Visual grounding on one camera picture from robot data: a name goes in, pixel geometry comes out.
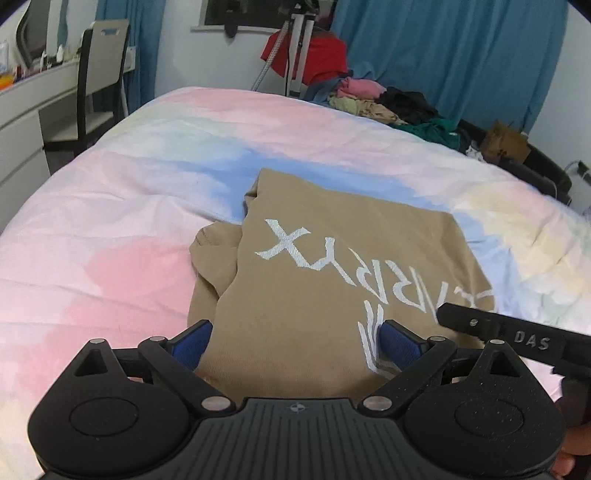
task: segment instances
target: chair backrest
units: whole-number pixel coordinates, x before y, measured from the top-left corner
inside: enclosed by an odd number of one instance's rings
[[[97,20],[86,30],[85,36],[91,35],[90,45],[83,41],[80,54],[80,67],[87,65],[86,95],[119,82],[128,31],[127,20]]]

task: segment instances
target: human hand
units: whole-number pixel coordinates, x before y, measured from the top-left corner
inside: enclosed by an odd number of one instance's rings
[[[574,456],[586,455],[591,455],[591,423],[567,430],[552,474],[557,478],[568,475],[574,468]]]

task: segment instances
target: blue pad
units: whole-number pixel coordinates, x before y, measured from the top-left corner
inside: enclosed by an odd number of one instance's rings
[[[388,358],[400,369],[408,368],[427,350],[428,343],[412,332],[396,324],[385,322],[379,329],[379,344]]]
[[[200,322],[185,330],[169,342],[170,354],[189,370],[195,370],[207,348],[212,330],[213,326],[209,322]]]

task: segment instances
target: bed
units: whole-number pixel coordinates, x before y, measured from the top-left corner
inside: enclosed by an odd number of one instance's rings
[[[114,348],[186,327],[188,246],[239,223],[262,167],[450,212],[498,312],[591,333],[591,227],[503,170],[343,112],[188,88],[141,108],[58,171],[0,236],[0,478],[41,470],[32,409],[90,338]],[[547,391],[558,379],[533,365]]]

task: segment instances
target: bedspread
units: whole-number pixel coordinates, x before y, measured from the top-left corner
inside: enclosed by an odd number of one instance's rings
[[[41,472],[28,416],[88,339],[132,347],[185,328],[188,246],[214,220],[241,222],[262,167],[450,212],[498,312],[591,333],[591,227],[552,198],[368,119],[260,93],[177,90],[58,171],[0,236],[0,478]]]

